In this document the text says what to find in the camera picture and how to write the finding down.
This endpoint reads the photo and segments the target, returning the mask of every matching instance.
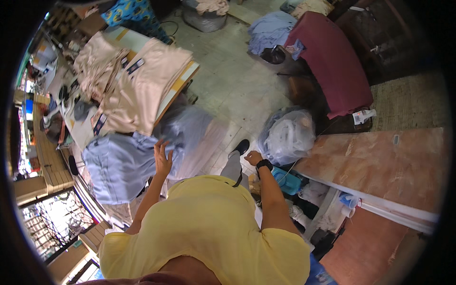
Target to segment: thread spool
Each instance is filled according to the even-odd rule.
[[[342,215],[344,215],[345,217],[351,218],[351,217],[353,217],[353,215],[355,214],[355,208],[350,209],[350,208],[347,207],[347,206],[343,206],[343,207],[342,207],[342,210],[341,210],[341,213],[342,213]]]

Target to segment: blue fabric pile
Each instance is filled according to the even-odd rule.
[[[296,22],[293,16],[283,11],[272,12],[259,18],[247,30],[252,37],[249,51],[261,54],[265,48],[284,45]]]
[[[186,153],[198,146],[211,121],[206,111],[183,106],[166,112],[150,137],[139,133],[95,137],[84,149],[83,159],[97,201],[110,205],[133,201],[149,177],[155,175],[154,144],[162,138],[170,141],[166,155],[174,150],[168,176],[174,179]]]

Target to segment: beige fabric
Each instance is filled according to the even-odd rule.
[[[129,75],[126,70],[139,59],[144,64]],[[191,60],[190,51],[150,39],[101,102],[98,113],[108,116],[104,128],[151,135],[161,101]]]
[[[204,12],[217,11],[217,15],[223,16],[228,13],[229,5],[227,0],[197,0],[198,14],[202,15]]]
[[[332,10],[334,10],[334,6],[329,4],[326,0],[305,0],[298,4],[291,15],[299,20],[307,11],[317,12],[328,16]]]
[[[74,60],[81,90],[98,102],[115,87],[115,76],[122,68],[120,61],[129,50],[116,46],[97,32]]]

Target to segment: tiled floor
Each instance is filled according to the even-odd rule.
[[[165,20],[179,24],[176,44],[192,51],[201,65],[190,86],[199,96],[196,105],[229,122],[225,138],[202,169],[203,173],[220,174],[238,142],[247,138],[250,150],[257,149],[255,140],[269,115],[291,104],[287,78],[276,75],[285,63],[272,65],[249,55],[247,26],[232,17],[223,29],[212,33],[199,32],[178,16]],[[171,34],[175,29],[172,23],[163,26]],[[247,161],[241,159],[241,163],[247,175],[253,173],[254,167]]]

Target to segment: grey pants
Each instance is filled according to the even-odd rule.
[[[220,176],[227,177],[235,182],[239,180],[239,177],[242,177],[240,185],[250,191],[249,178],[242,173],[241,154],[239,151],[235,150],[228,155],[228,162],[220,173]]]

